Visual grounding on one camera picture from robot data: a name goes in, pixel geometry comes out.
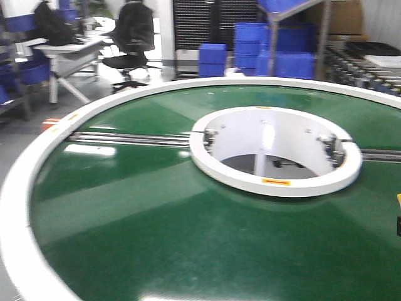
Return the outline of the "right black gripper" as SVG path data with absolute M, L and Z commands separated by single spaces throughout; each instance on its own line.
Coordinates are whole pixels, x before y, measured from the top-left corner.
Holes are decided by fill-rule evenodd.
M 401 216 L 397 217 L 397 235 L 401 236 Z

